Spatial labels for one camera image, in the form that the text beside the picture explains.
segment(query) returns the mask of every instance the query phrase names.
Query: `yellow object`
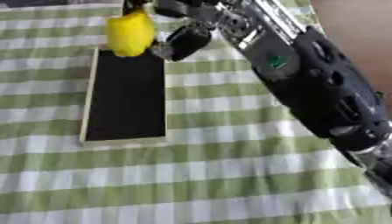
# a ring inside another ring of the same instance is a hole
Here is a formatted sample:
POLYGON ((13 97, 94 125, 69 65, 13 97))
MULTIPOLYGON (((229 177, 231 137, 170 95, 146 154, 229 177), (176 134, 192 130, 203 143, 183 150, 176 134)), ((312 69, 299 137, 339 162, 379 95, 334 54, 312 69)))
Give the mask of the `yellow object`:
POLYGON ((155 38, 152 20, 144 10, 108 20, 108 47, 120 57, 134 57, 149 48, 155 38))

